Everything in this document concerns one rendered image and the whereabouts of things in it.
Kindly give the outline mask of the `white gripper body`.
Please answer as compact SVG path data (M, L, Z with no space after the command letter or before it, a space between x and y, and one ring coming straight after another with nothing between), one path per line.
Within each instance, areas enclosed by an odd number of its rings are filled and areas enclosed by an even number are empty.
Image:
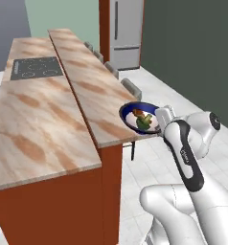
M160 107L155 111L155 116L162 130L173 120L175 113L170 105Z

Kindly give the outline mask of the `green broccoli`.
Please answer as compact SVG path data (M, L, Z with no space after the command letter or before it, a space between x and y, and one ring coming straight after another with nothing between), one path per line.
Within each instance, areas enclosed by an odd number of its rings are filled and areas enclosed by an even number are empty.
M152 118L152 116L150 114L146 115L144 118L138 117L136 119L136 124L137 124L138 128L142 129L142 130L150 129L150 124L152 123L151 118Z

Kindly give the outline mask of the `chicken drumstick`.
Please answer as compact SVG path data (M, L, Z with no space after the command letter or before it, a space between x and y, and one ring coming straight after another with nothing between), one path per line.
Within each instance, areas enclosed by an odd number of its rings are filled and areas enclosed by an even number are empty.
M148 114L150 114L150 113L148 113L148 112L145 112L145 111L143 111L143 110L141 110L141 109L133 109L131 112L129 112L127 115L126 115L126 117L125 117L125 119L126 119L126 121L130 124L130 125L132 125L132 126L135 126L135 127L137 127L138 128L138 126L137 126L137 124L136 124L136 119L138 118L138 117L145 117L146 115L148 115ZM152 120L152 123L150 124L150 129L148 129L148 130L154 130L157 126L158 126L158 121L157 121L157 119L156 119L156 117L154 116L154 115L152 115L152 114L150 114L151 116L152 116L152 118L151 118L151 120Z

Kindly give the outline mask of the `blue bowl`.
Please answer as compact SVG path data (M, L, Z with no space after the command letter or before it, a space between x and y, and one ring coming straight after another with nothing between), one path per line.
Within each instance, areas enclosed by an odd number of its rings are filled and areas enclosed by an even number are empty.
M141 110L148 112L148 113L155 116L155 111L158 109L158 106L155 106L155 105L153 105L151 103L147 103L147 102L141 102L141 101L129 102L129 103L124 104L120 108L119 114L120 114L122 121L125 123L125 125L127 125L130 129L134 130L135 132L137 132L139 134L158 134L161 132L159 124L154 130L141 130L135 126L130 125L126 121L125 117L133 109L141 109Z

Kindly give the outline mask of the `grey fridge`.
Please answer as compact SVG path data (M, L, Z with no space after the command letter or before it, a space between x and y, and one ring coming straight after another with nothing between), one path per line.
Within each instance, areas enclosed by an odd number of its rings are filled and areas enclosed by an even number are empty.
M118 70L138 69L144 0L110 0L110 61Z

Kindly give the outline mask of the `orange tall cabinet panel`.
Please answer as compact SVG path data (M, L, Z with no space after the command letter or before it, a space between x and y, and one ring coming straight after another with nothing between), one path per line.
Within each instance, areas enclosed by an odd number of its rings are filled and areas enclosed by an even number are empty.
M99 0L100 52L103 60L110 58L110 0Z

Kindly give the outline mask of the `black hob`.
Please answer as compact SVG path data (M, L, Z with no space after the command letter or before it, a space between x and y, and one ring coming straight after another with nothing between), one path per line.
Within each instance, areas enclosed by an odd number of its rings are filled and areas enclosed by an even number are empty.
M15 59L11 70L11 80L48 78L62 76L55 56Z

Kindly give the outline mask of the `orange island cabinet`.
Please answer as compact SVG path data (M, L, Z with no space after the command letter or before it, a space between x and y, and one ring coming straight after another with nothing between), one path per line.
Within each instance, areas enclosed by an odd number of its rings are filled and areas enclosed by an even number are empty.
M98 150L99 168L0 190L9 245L117 245L123 147Z

